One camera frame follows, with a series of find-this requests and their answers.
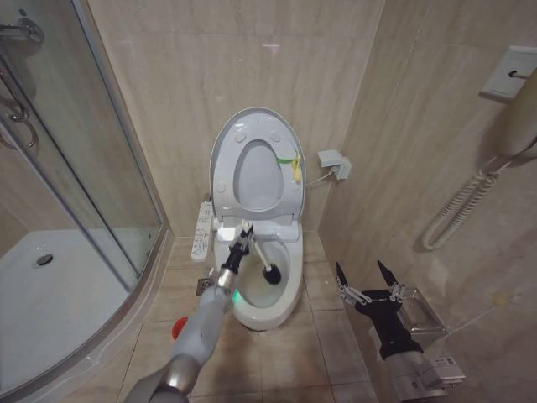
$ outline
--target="coiled cord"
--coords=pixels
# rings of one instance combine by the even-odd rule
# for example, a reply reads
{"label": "coiled cord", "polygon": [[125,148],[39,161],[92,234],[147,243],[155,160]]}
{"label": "coiled cord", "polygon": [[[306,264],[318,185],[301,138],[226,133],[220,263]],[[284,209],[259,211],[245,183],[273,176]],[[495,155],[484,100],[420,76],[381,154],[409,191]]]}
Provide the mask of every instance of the coiled cord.
{"label": "coiled cord", "polygon": [[[496,157],[488,161],[487,165],[491,164]],[[502,171],[511,164],[512,160],[508,160],[497,170],[483,174],[479,170],[477,175],[474,175],[460,189],[451,200],[440,210],[433,219],[429,227],[423,232],[421,244],[427,250],[435,250],[440,248],[453,235],[453,233],[462,225],[474,208],[477,207],[483,197],[496,185],[498,177]],[[449,221],[444,229],[438,234],[436,240],[432,241],[432,237],[436,230],[446,221],[446,219],[456,211],[455,216]]]}

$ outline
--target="bidet control panel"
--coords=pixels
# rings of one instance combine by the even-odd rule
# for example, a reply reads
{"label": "bidet control panel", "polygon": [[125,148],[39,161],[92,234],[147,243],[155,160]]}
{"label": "bidet control panel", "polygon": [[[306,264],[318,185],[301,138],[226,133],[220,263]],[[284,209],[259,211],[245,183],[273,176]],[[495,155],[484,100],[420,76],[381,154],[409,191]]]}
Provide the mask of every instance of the bidet control panel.
{"label": "bidet control panel", "polygon": [[205,262],[209,248],[211,247],[211,227],[212,227],[212,203],[204,201],[200,204],[198,223],[194,233],[194,243],[190,256],[195,262]]}

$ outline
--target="toilet brush handle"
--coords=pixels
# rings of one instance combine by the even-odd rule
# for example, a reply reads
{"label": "toilet brush handle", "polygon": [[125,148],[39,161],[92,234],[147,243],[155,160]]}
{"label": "toilet brush handle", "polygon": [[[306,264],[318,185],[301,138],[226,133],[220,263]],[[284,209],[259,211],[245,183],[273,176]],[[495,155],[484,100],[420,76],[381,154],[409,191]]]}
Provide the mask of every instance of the toilet brush handle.
{"label": "toilet brush handle", "polygon": [[261,260],[263,261],[263,265],[265,266],[265,269],[267,271],[270,271],[270,263],[267,260],[267,257],[265,256],[265,254],[263,253],[263,250],[261,250],[261,247],[259,246],[258,241],[256,241],[255,239],[253,240],[253,247],[255,248],[255,251],[258,253]]}

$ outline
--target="toilet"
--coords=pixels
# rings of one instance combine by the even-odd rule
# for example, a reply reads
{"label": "toilet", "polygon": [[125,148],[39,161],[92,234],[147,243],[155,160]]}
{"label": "toilet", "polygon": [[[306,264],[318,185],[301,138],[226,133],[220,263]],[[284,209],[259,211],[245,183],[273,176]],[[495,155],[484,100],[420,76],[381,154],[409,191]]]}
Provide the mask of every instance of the toilet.
{"label": "toilet", "polygon": [[270,285],[252,248],[242,259],[232,312],[244,326],[268,330],[293,311],[302,289],[305,161],[291,126],[276,112],[249,108],[234,115],[211,154],[216,267],[229,255],[242,220],[253,223],[259,246],[278,265],[282,280]]}

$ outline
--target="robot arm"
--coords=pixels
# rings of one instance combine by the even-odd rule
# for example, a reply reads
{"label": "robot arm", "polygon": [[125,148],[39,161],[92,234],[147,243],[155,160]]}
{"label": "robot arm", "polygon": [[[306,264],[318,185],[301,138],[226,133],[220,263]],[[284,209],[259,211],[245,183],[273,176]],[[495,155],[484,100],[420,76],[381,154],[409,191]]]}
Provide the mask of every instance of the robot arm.
{"label": "robot arm", "polygon": [[235,277],[244,256],[249,254],[253,226],[243,229],[230,245],[216,283],[202,295],[200,305],[174,343],[171,360],[150,376],[142,378],[129,392],[126,403],[187,403],[203,365],[218,342],[224,316],[234,292]]}
{"label": "robot arm", "polygon": [[380,272],[390,290],[360,292],[347,283],[336,263],[338,294],[359,313],[371,319],[381,342],[380,355],[388,365],[392,386],[401,401],[428,400],[447,395],[446,388],[460,384],[466,376],[452,357],[425,358],[422,347],[403,326],[398,316],[404,284],[381,262]]}

